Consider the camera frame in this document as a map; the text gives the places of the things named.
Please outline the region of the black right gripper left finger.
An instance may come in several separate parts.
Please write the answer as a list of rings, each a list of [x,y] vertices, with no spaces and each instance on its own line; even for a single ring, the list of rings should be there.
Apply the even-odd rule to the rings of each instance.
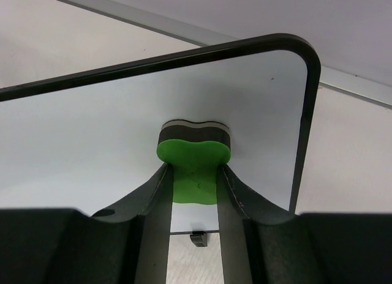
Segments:
[[[165,283],[173,170],[92,216],[75,209],[1,211],[2,283]]]

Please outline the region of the black framed whiteboard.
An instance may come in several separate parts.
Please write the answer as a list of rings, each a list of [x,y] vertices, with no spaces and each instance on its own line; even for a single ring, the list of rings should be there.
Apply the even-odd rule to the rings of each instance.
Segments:
[[[3,209],[92,216],[169,165],[159,133],[184,119],[226,125],[221,166],[294,214],[320,74],[305,40],[270,34],[4,88],[1,190],[39,204]],[[172,202],[170,235],[201,227],[219,232],[217,204]]]

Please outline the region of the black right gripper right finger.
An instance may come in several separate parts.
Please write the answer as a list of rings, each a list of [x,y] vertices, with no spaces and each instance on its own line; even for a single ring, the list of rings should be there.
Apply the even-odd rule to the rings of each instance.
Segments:
[[[291,214],[217,171],[225,283],[390,283],[390,214]]]

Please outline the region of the green whiteboard eraser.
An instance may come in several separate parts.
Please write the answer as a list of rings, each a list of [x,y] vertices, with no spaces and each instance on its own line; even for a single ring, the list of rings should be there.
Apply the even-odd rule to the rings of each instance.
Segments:
[[[168,121],[161,127],[156,153],[173,168],[174,203],[217,204],[217,169],[231,158],[226,125],[216,121]]]

